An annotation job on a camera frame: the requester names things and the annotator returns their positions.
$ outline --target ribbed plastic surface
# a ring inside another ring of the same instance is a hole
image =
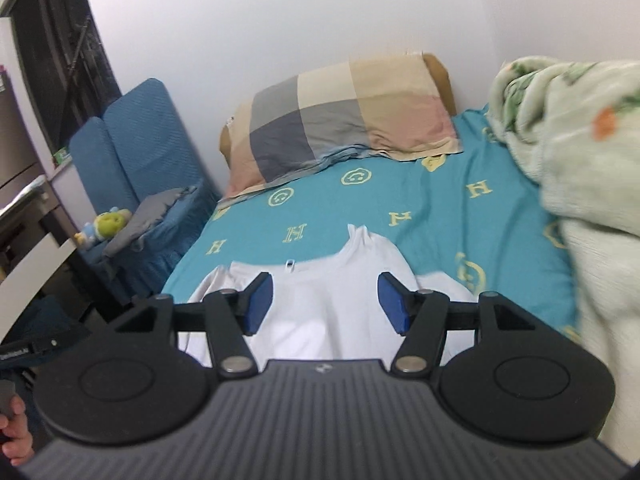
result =
[[[453,423],[426,384],[362,361],[271,362],[258,378],[225,383],[168,437],[123,450],[56,441],[24,471],[33,480],[613,480],[625,466],[594,440],[547,450],[483,440]]]

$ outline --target window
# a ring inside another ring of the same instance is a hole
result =
[[[60,163],[78,128],[122,94],[88,0],[16,0],[9,14],[33,107]]]

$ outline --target blue chair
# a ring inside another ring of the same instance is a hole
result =
[[[147,196],[176,187],[195,190],[178,200],[144,235],[140,249],[102,257],[105,242],[84,253],[123,303],[162,290],[197,240],[219,195],[207,181],[164,85],[148,79],[91,118],[69,143],[82,184],[97,213],[136,208]]]

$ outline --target checkered pillowcase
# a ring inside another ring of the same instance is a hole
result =
[[[347,158],[415,160],[460,143],[422,56],[357,60],[258,92],[223,129],[231,178],[220,206]]]

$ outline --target white t-shirt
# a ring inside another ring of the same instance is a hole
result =
[[[243,290],[260,272],[273,277],[273,301],[260,329],[246,337],[260,369],[268,359],[382,359],[390,366],[402,344],[378,301],[378,276],[391,272],[406,288],[418,282],[398,248],[365,226],[348,226],[349,240],[336,254],[295,262],[292,269],[233,262],[216,267],[190,302],[221,288]],[[442,272],[420,277],[422,288],[447,291],[455,301],[470,292]],[[457,291],[452,297],[451,291]],[[179,334],[178,347],[211,366],[203,333]]]

